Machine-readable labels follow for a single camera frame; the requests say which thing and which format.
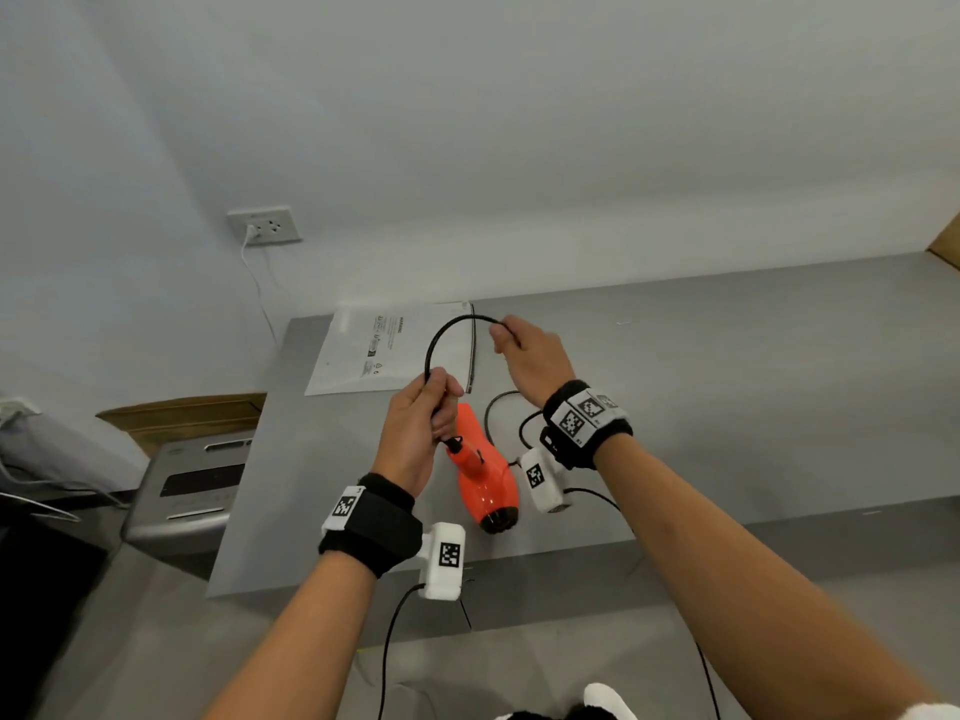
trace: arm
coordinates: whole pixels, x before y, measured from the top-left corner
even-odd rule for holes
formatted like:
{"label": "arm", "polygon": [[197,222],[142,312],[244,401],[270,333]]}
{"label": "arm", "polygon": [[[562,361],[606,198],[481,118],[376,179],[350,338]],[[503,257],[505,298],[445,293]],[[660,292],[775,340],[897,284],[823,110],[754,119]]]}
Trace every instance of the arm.
{"label": "arm", "polygon": [[[555,334],[492,326],[539,407],[575,378]],[[936,695],[868,629],[629,435],[594,463],[703,652],[757,718],[900,717]]]}
{"label": "arm", "polygon": [[[438,442],[454,436],[463,393],[442,368],[433,369],[426,386],[420,375],[398,392],[371,472],[418,496],[433,472]],[[376,583],[356,558],[324,553],[205,720],[333,720]]]}

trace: white tracking device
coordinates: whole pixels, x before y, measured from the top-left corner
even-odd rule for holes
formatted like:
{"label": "white tracking device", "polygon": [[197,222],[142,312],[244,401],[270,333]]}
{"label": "white tracking device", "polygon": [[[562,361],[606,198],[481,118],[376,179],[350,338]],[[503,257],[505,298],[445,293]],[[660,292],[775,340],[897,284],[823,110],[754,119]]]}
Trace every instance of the white tracking device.
{"label": "white tracking device", "polygon": [[550,451],[538,444],[520,458],[520,482],[527,486],[534,506],[541,513],[559,513],[570,508],[564,495],[567,470]]}
{"label": "white tracking device", "polygon": [[456,523],[434,523],[423,534],[416,557],[426,564],[420,569],[419,590],[424,599],[456,601],[464,584],[464,545],[467,531]]}

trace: table top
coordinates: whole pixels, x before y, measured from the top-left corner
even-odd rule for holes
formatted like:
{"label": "table top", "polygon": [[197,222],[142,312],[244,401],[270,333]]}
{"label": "table top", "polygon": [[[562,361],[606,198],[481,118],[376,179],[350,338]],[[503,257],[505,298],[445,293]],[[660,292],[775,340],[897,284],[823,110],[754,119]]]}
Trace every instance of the table top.
{"label": "table top", "polygon": [[[556,331],[577,374],[627,409],[645,447],[750,524],[960,494],[958,303],[960,273],[916,253],[474,305]],[[330,506],[374,459],[390,392],[304,396],[330,318],[290,323],[208,596],[304,580]],[[478,324],[465,400],[482,419],[512,387]],[[533,411],[519,396],[493,407],[490,431],[508,459]],[[518,525],[486,535],[455,478],[439,450],[414,512],[425,525],[466,526],[468,563],[631,537],[593,496],[542,515],[523,490]],[[592,471],[569,483],[606,494]]]}

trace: person's left hand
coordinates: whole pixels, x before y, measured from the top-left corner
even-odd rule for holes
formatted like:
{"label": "person's left hand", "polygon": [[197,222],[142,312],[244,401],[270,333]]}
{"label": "person's left hand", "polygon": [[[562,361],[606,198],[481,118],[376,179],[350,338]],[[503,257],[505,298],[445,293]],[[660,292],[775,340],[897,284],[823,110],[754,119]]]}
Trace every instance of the person's left hand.
{"label": "person's left hand", "polygon": [[439,367],[430,371],[426,386],[421,374],[394,394],[371,472],[419,496],[433,472],[438,443],[457,434],[457,399],[463,395],[463,387]]}

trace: person's right forearm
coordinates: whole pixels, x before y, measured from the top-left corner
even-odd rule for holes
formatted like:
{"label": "person's right forearm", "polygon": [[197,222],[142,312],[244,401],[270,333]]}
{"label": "person's right forearm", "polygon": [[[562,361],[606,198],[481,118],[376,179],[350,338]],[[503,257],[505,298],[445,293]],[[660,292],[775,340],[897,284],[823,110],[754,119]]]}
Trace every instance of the person's right forearm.
{"label": "person's right forearm", "polygon": [[868,629],[632,437],[611,437],[594,461],[752,717],[896,718],[935,700]]}

